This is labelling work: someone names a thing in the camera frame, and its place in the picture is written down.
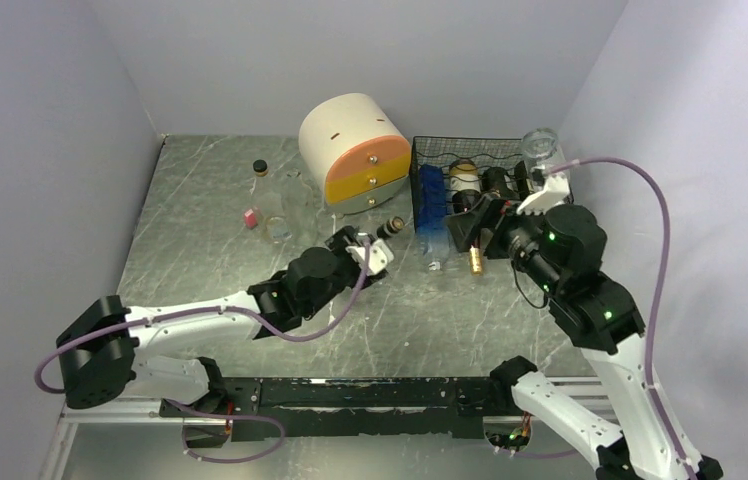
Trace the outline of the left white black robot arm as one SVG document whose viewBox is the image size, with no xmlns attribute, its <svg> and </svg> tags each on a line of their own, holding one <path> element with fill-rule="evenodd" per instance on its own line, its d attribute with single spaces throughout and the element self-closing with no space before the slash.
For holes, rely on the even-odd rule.
<svg viewBox="0 0 748 480">
<path fill-rule="evenodd" d="M 57 337 L 54 358 L 62 387 L 46 385 L 41 367 L 35 373 L 37 386 L 63 394 L 74 410 L 134 396 L 172 400 L 214 415 L 227 400 L 217 363 L 205 357 L 178 360 L 172 352 L 210 340 L 275 337 L 302 343 L 326 335 L 347 309 L 319 331 L 294 331 L 345 290 L 357 299 L 382 279 L 394 259 L 387 243 L 391 236 L 384 226 L 373 233 L 346 226 L 269 279 L 216 299 L 140 307 L 124 305 L 117 295 L 102 297 Z"/>
</svg>

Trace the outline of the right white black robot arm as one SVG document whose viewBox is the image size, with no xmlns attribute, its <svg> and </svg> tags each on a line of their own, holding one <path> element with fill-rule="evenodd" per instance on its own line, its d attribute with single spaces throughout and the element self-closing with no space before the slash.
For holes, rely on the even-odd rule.
<svg viewBox="0 0 748 480">
<path fill-rule="evenodd" d="M 538 215 L 485 195 L 446 217 L 458 251 L 490 238 L 484 254 L 507 259 L 543 292 L 556 325 L 591 365 L 615 414 L 608 422 L 562 393 L 524 357 L 496 367 L 489 391 L 500 413 L 518 409 L 551 428 L 598 479 L 721 479 L 681 428 L 646 365 L 646 324 L 630 292 L 601 270 L 606 232 L 585 207 L 562 202 Z"/>
</svg>

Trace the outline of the clear bottle white label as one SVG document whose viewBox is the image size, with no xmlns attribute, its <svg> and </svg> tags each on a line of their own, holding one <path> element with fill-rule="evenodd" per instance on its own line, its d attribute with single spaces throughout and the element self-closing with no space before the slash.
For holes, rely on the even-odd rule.
<svg viewBox="0 0 748 480">
<path fill-rule="evenodd" d="M 292 237 L 283 205 L 282 187 L 270 173 L 268 163 L 257 159 L 252 163 L 255 182 L 251 194 L 251 209 L 257 228 L 271 243 L 284 243 Z"/>
</svg>

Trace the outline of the large clear glass bottle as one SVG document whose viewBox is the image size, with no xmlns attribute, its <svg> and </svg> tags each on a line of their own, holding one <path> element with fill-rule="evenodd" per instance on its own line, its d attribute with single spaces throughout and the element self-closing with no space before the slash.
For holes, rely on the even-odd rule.
<svg viewBox="0 0 748 480">
<path fill-rule="evenodd" d="M 534 189 L 544 186 L 544 173 L 566 162 L 558 133 L 551 128 L 537 128 L 525 134 L 520 142 L 525 169 Z"/>
</svg>

